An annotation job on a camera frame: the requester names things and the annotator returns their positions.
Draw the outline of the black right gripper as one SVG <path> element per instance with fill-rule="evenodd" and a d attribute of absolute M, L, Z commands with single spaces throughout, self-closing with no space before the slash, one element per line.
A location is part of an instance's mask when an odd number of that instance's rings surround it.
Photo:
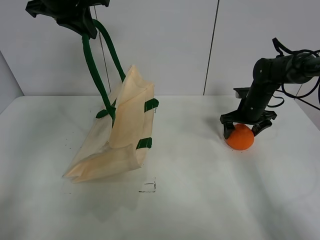
<path fill-rule="evenodd" d="M 225 140 L 235 130 L 234 123 L 253 125 L 251 131 L 254 137 L 272 126 L 270 120 L 275 120 L 277 114 L 272 110 L 266 110 L 266 107 L 275 93 L 276 87 L 276 84 L 271 84 L 234 89 L 236 97 L 240 99 L 238 108 L 220 116 Z"/>

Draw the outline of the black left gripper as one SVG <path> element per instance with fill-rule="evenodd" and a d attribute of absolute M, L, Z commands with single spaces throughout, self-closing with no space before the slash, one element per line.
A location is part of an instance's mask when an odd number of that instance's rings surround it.
<path fill-rule="evenodd" d="M 98 31 L 90 7 L 109 4 L 110 0 L 30 0 L 25 10 L 34 18 L 37 15 L 52 17 L 59 26 L 96 39 Z"/>

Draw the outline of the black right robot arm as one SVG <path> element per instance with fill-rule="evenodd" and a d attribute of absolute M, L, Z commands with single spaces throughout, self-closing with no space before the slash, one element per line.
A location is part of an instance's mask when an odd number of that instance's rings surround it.
<path fill-rule="evenodd" d="M 304 84 L 319 75 L 320 58 L 311 53 L 259 59 L 251 86 L 234 89 L 240 99 L 238 108 L 220 116 L 224 138 L 235 130 L 234 123 L 252 125 L 254 136 L 269 128 L 277 117 L 274 111 L 266 110 L 274 93 L 285 84 Z"/>

